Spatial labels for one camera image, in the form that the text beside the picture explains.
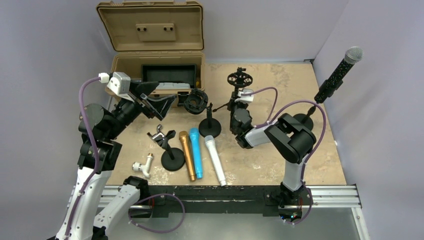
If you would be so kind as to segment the black tripod shock-mount stand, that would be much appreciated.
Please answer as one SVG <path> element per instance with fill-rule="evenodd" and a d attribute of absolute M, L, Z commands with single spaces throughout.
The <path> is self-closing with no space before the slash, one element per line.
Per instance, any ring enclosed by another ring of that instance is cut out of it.
<path fill-rule="evenodd" d="M 246 73 L 245 71 L 246 71 L 246 68 L 238 67 L 236 72 L 228 75 L 227 82 L 230 85 L 234 86 L 233 91 L 242 90 L 253 83 L 253 77 L 249 75 L 248 73 Z M 228 103 L 225 103 L 222 106 L 213 109 L 212 112 L 215 113 L 219 109 L 223 107 L 227 107 L 227 104 Z"/>

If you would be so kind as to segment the white microphone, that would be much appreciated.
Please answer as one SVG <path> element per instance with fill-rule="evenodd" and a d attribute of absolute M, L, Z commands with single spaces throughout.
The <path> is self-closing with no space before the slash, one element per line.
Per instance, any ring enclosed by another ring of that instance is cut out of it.
<path fill-rule="evenodd" d="M 221 187 L 227 185 L 226 176 L 221 164 L 221 160 L 216 148 L 216 141 L 212 135 L 207 135 L 204 137 L 205 146 L 209 152 L 218 182 Z"/>

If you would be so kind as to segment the black shock-mount desk stand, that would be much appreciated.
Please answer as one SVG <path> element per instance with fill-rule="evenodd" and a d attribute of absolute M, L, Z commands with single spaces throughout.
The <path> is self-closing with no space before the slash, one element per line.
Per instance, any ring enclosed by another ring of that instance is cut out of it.
<path fill-rule="evenodd" d="M 198 125 L 199 134 L 203 137 L 212 136 L 214 138 L 221 134 L 222 126 L 220 122 L 212 116 L 212 103 L 209 103 L 208 95 L 198 89 L 193 89 L 183 101 L 183 107 L 193 115 L 199 115 L 206 110 L 206 118 Z"/>

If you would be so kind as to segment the blue microphone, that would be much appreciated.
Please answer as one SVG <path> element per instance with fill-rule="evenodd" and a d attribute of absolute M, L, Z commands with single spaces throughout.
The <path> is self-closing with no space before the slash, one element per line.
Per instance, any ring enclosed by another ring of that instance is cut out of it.
<path fill-rule="evenodd" d="M 196 176 L 196 179 L 202 179 L 203 165 L 202 165 L 202 154 L 201 154 L 201 148 L 200 148 L 199 130 L 195 127 L 191 128 L 189 130 L 189 138 L 191 142 L 195 176 Z"/>

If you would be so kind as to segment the gold microphone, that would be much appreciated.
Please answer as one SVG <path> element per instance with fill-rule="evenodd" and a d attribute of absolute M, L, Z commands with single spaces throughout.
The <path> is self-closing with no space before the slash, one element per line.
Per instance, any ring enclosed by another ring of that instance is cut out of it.
<path fill-rule="evenodd" d="M 182 146 L 182 151 L 184 154 L 184 159 L 185 159 L 185 163 L 187 167 L 189 180 L 191 182 L 194 182 L 196 180 L 196 174 L 195 174 L 193 158 L 191 156 L 189 134 L 187 131 L 179 132 L 179 141 Z"/>

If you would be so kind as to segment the black round-base clip stand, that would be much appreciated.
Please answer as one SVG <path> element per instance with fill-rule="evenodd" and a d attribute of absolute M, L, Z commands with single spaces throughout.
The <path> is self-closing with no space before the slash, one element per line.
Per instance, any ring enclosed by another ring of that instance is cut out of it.
<path fill-rule="evenodd" d="M 176 131 L 170 130 L 167 134 L 164 134 L 162 128 L 163 126 L 158 124 L 156 127 L 157 133 L 151 134 L 148 132 L 147 135 L 164 150 L 161 155 L 161 165 L 167 171 L 175 172 L 185 165 L 185 156 L 181 149 L 169 145 L 169 140 L 176 136 Z"/>

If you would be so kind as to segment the black speckled microphone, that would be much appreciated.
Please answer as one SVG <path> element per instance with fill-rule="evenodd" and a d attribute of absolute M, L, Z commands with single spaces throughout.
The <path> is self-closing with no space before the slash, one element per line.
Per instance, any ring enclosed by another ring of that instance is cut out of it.
<path fill-rule="evenodd" d="M 322 104 L 327 98 L 330 98 L 334 92 L 343 84 L 343 78 L 352 69 L 352 67 L 361 61 L 364 57 L 364 51 L 358 46 L 350 47 L 344 55 L 342 61 L 338 64 L 330 77 L 326 79 L 319 87 L 314 100 L 317 104 Z"/>

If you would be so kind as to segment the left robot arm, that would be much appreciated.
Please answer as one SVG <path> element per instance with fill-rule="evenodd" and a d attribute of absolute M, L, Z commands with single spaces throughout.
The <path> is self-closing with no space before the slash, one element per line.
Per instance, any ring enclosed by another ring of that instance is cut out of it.
<path fill-rule="evenodd" d="M 99 203 L 108 179 L 115 169 L 122 145 L 116 138 L 139 115 L 162 120 L 176 100 L 175 95 L 150 97 L 155 82 L 130 82 L 129 99 L 121 99 L 114 110 L 99 104 L 84 103 L 88 85 L 110 79 L 94 77 L 85 81 L 78 92 L 82 145 L 77 161 L 75 189 L 70 197 L 56 240 L 106 240 L 118 221 L 134 203 L 142 205 L 151 197 L 148 182 L 129 176 L 113 200 L 102 210 Z"/>

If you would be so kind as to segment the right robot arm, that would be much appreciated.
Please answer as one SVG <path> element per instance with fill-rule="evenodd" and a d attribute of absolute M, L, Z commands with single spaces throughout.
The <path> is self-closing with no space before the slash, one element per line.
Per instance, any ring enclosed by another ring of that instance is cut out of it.
<path fill-rule="evenodd" d="M 309 114 L 298 113 L 291 116 L 282 114 L 270 124 L 256 128 L 248 105 L 253 101 L 252 90 L 236 88 L 227 103 L 230 111 L 229 129 L 239 146 L 252 149 L 259 145 L 272 143 L 285 160 L 284 178 L 280 192 L 272 200 L 280 206 L 298 202 L 303 184 L 301 180 L 302 164 L 312 152 L 317 139 L 312 133 L 314 123 Z"/>

